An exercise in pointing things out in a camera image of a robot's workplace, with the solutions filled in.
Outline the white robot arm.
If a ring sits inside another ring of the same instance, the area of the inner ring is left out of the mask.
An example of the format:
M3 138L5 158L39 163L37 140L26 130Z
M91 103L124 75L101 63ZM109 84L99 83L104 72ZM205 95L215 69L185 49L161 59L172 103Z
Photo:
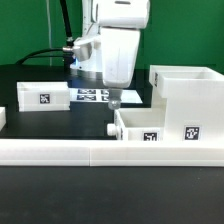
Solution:
M70 68L88 78L100 78L109 89L108 107L121 106L130 86L140 42L149 20L150 0L82 0L83 31L74 41Z

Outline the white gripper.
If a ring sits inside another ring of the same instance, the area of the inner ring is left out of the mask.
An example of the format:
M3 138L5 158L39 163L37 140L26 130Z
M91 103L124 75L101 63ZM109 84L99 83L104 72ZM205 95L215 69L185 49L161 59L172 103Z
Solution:
M139 30L101 29L102 75L104 85L110 88L108 107L111 110L120 108L121 89L131 83L139 41Z

